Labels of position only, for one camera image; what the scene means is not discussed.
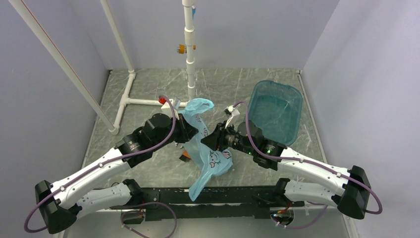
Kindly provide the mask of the light blue plastic bag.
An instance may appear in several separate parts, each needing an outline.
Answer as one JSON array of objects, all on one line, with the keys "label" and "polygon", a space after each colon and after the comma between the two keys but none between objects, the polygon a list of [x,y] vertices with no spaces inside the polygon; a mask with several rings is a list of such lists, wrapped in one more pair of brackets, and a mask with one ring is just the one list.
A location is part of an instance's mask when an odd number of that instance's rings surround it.
[{"label": "light blue plastic bag", "polygon": [[195,201],[209,182],[211,177],[222,175],[233,166],[232,154],[229,149],[213,151],[201,143],[201,140],[209,135],[206,123],[201,114],[211,110],[214,104],[211,100],[195,98],[187,103],[185,109],[180,111],[186,122],[198,133],[189,142],[184,143],[184,148],[191,159],[201,170],[198,179],[189,188],[189,197]]}]

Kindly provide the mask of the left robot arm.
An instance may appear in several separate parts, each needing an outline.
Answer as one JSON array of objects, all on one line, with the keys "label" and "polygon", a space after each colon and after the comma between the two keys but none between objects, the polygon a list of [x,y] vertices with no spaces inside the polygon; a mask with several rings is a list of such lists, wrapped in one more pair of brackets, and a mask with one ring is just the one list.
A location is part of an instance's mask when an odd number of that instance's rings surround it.
[{"label": "left robot arm", "polygon": [[35,186],[36,202],[46,230],[50,234],[59,233],[82,216],[106,207],[138,207],[143,199],[142,193],[132,179],[115,187],[96,187],[150,159],[153,152],[165,145],[188,142],[198,132],[181,114],[172,118],[158,113],[78,172],[52,183],[39,182]]}]

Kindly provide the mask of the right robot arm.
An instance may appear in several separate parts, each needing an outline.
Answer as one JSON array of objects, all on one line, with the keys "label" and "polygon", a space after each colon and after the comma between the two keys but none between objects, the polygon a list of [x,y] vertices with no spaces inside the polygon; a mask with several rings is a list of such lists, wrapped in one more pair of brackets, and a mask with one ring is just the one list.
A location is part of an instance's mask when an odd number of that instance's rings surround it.
[{"label": "right robot arm", "polygon": [[279,206],[307,201],[336,207],[342,214],[364,219],[370,197],[370,183],[366,172],[359,166],[341,168],[314,160],[287,146],[267,139],[252,122],[250,130],[242,122],[237,129],[218,123],[216,129],[201,142],[213,151],[231,148],[253,157],[265,169],[283,169],[310,180],[297,182],[288,178],[278,180],[273,200]]}]

